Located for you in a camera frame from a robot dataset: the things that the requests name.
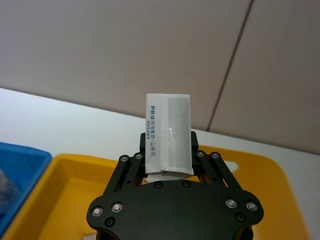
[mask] blue container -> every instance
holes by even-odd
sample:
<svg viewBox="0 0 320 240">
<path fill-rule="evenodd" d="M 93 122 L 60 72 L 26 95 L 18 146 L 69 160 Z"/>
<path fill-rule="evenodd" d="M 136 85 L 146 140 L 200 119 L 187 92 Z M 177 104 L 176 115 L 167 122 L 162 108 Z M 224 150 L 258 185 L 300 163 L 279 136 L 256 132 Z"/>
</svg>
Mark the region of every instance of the blue container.
<svg viewBox="0 0 320 240">
<path fill-rule="evenodd" d="M 32 147 L 0 142 L 0 169 L 19 189 L 5 214 L 0 215 L 0 238 L 50 163 L 50 153 Z"/>
</svg>

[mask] table surface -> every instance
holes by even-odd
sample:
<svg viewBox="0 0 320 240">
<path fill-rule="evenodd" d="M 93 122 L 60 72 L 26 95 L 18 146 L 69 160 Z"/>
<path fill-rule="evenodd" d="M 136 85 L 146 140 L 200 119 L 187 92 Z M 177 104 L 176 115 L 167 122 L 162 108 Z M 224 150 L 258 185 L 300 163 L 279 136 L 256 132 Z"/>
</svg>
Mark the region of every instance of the table surface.
<svg viewBox="0 0 320 240">
<path fill-rule="evenodd" d="M 53 156 L 71 153 L 117 160 L 139 151 L 144 131 L 143 118 L 0 88 L 0 142 L 38 148 Z M 310 239 L 320 238 L 319 155 L 195 131 L 199 144 L 272 158 L 291 184 Z"/>
</svg>

